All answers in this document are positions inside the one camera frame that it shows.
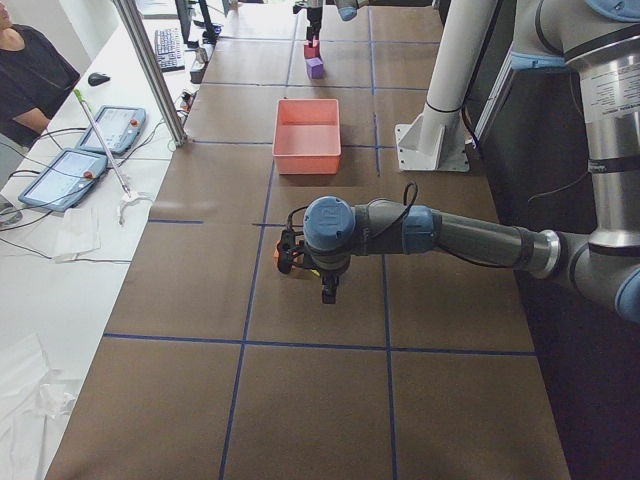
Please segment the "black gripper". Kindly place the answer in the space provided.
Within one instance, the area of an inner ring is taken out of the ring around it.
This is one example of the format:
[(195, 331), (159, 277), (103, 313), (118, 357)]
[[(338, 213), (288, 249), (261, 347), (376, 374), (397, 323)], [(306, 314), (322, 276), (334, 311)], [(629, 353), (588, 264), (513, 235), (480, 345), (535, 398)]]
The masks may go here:
[(293, 4), (293, 13), (297, 14), (301, 10), (306, 11), (309, 27), (306, 29), (306, 41), (308, 47), (320, 49), (320, 29), (323, 17), (323, 0), (297, 0)]
[(318, 270), (322, 283), (322, 303), (336, 303), (336, 288), (340, 277), (348, 270), (351, 261), (349, 252), (317, 252), (307, 250), (305, 262), (313, 269)]

